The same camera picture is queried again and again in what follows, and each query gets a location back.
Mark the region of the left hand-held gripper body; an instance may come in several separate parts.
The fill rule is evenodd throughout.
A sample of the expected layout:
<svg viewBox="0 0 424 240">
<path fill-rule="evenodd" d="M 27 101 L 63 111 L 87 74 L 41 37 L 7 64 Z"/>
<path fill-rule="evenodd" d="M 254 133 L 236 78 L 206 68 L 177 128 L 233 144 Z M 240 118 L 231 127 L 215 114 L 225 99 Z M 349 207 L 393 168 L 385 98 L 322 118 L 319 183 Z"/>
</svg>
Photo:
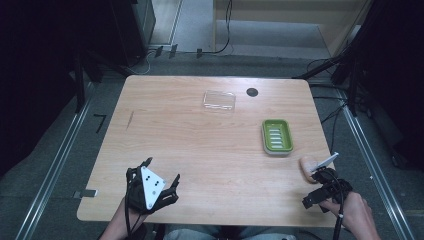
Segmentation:
<svg viewBox="0 0 424 240">
<path fill-rule="evenodd" d="M 174 204 L 178 195 L 165 197 L 166 181 L 150 169 L 143 167 L 141 172 L 133 172 L 129 168 L 126 173 L 127 190 L 125 199 L 141 214 L 152 214 L 155 211 Z"/>
</svg>

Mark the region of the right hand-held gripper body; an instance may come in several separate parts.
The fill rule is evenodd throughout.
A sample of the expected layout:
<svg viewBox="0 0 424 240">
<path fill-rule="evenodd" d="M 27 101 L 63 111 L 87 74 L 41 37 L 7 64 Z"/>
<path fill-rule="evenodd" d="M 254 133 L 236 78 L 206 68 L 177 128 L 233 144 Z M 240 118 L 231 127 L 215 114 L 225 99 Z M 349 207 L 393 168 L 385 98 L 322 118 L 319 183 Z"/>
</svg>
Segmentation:
<svg viewBox="0 0 424 240">
<path fill-rule="evenodd" d="M 347 194 L 352 190 L 352 188 L 347 181 L 345 181 L 344 179 L 339 179 L 337 172 L 334 169 L 329 167 L 329 165 L 337 157 L 338 157 L 338 153 L 335 152 L 326 160 L 318 163 L 315 169 L 315 172 L 319 169 L 327 168 L 328 175 L 330 176 L 330 180 L 327 183 L 322 184 L 322 186 L 319 188 L 323 192 L 323 201 L 328 198 L 331 198 L 336 203 L 338 203 L 340 207 L 343 207 L 344 199 L 347 197 Z"/>
</svg>

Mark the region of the beige soap bar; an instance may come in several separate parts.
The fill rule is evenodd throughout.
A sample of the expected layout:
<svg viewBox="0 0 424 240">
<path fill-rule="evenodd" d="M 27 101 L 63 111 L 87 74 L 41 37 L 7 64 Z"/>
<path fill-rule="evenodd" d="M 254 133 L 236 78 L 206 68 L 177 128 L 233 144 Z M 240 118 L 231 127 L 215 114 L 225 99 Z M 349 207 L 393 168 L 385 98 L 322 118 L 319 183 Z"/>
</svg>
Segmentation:
<svg viewBox="0 0 424 240">
<path fill-rule="evenodd" d="M 312 156 L 304 156 L 299 160 L 299 164 L 305 179 L 309 183 L 315 184 L 316 180 L 313 179 L 312 175 L 315 172 L 318 161 Z"/>
</svg>

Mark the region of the person's left hand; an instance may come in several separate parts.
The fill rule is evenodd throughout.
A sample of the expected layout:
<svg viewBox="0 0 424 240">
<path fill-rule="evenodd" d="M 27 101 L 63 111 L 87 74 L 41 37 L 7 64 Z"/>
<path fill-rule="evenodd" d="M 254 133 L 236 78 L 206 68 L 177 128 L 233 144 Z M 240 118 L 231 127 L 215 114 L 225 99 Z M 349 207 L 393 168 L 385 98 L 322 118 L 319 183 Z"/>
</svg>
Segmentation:
<svg viewBox="0 0 424 240">
<path fill-rule="evenodd" d="M 124 217 L 126 220 L 128 220 L 131 224 L 135 224 L 136 222 L 143 222 L 147 215 L 141 214 L 137 209 L 134 209 L 128 199 L 123 200 L 124 205 Z"/>
</svg>

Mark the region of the person's right hand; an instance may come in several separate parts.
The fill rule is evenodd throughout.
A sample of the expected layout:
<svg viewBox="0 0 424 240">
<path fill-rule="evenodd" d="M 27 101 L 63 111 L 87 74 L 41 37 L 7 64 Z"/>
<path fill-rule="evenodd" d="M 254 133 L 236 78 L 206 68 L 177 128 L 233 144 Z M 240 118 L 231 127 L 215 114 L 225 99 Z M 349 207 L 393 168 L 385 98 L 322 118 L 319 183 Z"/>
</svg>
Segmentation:
<svg viewBox="0 0 424 240">
<path fill-rule="evenodd" d="M 325 200 L 320 203 L 320 206 L 328 209 L 335 216 L 340 209 L 343 209 L 342 225 L 353 234 L 356 240 L 381 240 L 372 210 L 359 193 L 350 192 L 343 205 Z"/>
</svg>

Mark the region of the green soap dish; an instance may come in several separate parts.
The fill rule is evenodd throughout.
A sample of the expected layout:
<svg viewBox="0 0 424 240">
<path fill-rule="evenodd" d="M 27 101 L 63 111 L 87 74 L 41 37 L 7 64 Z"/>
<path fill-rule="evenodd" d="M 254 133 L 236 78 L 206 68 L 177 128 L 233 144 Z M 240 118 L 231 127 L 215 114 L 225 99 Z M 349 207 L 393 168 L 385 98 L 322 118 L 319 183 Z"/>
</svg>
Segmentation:
<svg viewBox="0 0 424 240">
<path fill-rule="evenodd" d="M 284 119 L 266 119 L 262 122 L 264 151 L 271 156 L 288 156 L 293 150 L 290 127 Z"/>
</svg>

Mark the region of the person's jeans legs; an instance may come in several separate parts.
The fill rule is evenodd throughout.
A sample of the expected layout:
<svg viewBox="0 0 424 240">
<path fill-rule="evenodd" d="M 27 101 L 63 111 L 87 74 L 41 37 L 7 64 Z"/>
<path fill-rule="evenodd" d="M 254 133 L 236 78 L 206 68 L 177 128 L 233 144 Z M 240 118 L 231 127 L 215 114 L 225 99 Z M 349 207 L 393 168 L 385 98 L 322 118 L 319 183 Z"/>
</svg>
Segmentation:
<svg viewBox="0 0 424 240">
<path fill-rule="evenodd" d="M 297 240 L 280 227 L 169 224 L 163 240 Z"/>
</svg>

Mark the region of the clear plastic lid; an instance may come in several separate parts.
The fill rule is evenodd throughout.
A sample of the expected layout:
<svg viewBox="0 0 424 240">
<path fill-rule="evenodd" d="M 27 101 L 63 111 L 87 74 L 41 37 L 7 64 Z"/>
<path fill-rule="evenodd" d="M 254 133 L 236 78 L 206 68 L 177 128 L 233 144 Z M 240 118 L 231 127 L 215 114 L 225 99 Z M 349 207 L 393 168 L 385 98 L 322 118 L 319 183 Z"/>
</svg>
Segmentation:
<svg viewBox="0 0 424 240">
<path fill-rule="evenodd" d="M 207 109 L 233 111 L 236 95 L 231 92 L 207 90 L 204 93 L 202 105 Z"/>
</svg>

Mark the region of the black stand legs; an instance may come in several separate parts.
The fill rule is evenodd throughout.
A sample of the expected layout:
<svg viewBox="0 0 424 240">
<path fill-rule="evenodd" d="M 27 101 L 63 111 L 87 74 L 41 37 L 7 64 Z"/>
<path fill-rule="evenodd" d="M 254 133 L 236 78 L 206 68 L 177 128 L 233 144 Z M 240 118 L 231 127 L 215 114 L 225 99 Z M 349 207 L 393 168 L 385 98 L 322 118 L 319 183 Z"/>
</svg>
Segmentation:
<svg viewBox="0 0 424 240">
<path fill-rule="evenodd" d="M 335 66 L 336 69 L 331 75 L 331 82 L 335 85 L 339 85 L 348 81 L 347 89 L 347 107 L 351 114 L 356 117 L 356 94 L 358 87 L 358 80 L 360 76 L 359 70 L 359 57 L 358 57 L 359 44 L 352 41 L 340 54 L 336 57 L 325 60 L 321 65 L 313 68 L 298 76 L 294 76 L 294 79 L 308 80 L 318 73 L 324 72 L 329 68 Z"/>
</svg>

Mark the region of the black cabinet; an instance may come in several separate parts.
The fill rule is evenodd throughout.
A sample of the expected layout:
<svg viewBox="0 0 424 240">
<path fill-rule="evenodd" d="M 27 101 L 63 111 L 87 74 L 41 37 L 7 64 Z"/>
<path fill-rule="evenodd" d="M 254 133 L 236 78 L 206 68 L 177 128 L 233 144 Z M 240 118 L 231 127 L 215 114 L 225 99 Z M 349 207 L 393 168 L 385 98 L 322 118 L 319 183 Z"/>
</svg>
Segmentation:
<svg viewBox="0 0 424 240">
<path fill-rule="evenodd" d="M 152 0 L 110 0 L 118 30 L 120 61 L 133 65 L 147 56 L 156 24 Z"/>
</svg>

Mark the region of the metal floor rail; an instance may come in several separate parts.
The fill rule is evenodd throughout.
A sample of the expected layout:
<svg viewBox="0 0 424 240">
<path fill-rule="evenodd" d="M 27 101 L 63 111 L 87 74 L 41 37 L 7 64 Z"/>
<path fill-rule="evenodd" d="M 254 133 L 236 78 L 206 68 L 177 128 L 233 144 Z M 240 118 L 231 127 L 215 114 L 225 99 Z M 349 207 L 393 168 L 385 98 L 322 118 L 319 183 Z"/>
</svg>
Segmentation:
<svg viewBox="0 0 424 240">
<path fill-rule="evenodd" d="M 371 179 L 374 182 L 397 236 L 400 240 L 416 240 L 404 211 L 402 210 L 378 163 L 378 158 L 374 154 L 374 151 L 368 142 L 360 121 L 357 117 L 353 116 L 347 106 L 343 108 L 343 114 L 363 156 L 365 164 L 367 165 Z"/>
<path fill-rule="evenodd" d="M 88 83 L 86 86 L 86 102 L 82 105 L 80 111 L 75 113 L 72 122 L 61 141 L 58 151 L 50 165 L 50 168 L 34 197 L 30 208 L 24 218 L 23 223 L 15 237 L 15 240 L 31 240 L 33 233 L 38 225 L 41 216 L 47 206 L 50 196 L 56 186 L 58 178 L 67 161 L 68 155 L 74 145 L 75 139 L 86 118 L 92 98 L 95 92 L 95 84 Z"/>
</svg>

